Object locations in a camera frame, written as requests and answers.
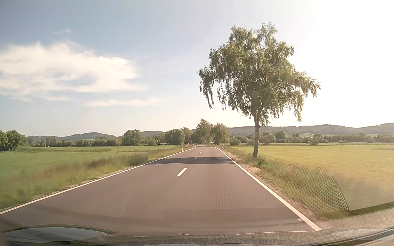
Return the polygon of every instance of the blue sky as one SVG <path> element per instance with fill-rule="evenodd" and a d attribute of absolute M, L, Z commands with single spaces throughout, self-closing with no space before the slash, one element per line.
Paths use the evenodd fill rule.
<path fill-rule="evenodd" d="M 195 128 L 209 109 L 196 72 L 235 24 L 271 21 L 322 89 L 271 126 L 394 122 L 394 2 L 0 0 L 0 128 L 25 135 Z"/>

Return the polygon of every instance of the windshield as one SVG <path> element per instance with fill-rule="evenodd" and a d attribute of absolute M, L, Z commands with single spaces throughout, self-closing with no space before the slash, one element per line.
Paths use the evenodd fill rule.
<path fill-rule="evenodd" d="M 0 0 L 0 223 L 17 243 L 393 231 L 394 4 Z"/>

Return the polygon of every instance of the tree trunk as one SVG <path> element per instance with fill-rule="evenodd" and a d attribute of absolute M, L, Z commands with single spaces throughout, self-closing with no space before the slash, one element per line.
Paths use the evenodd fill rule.
<path fill-rule="evenodd" d="M 253 120 L 255 122 L 255 147 L 253 148 L 253 156 L 258 157 L 258 149 L 259 149 L 259 121 L 258 118 L 254 115 Z"/>

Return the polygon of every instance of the car hood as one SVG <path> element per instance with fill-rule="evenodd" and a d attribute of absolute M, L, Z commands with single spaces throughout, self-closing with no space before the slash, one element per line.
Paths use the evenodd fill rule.
<path fill-rule="evenodd" d="M 233 235 L 135 236 L 99 228 L 72 225 L 39 225 L 3 232 L 13 246 L 23 245 L 340 245 L 394 244 L 394 227 L 326 229 L 318 232 L 259 232 Z"/>

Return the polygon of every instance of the tall grass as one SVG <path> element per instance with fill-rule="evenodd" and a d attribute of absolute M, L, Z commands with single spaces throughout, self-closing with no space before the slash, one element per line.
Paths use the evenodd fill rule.
<path fill-rule="evenodd" d="M 285 163 L 269 158 L 255 158 L 251 153 L 225 148 L 244 164 L 258 167 L 257 175 L 289 198 L 318 214 L 347 210 L 346 202 L 328 172 L 319 165 Z"/>
<path fill-rule="evenodd" d="M 180 151 L 180 147 L 148 150 L 92 161 L 60 163 L 35 172 L 23 170 L 8 179 L 0 180 L 0 209 L 22 204 L 36 197 L 63 190 L 68 186 Z"/>

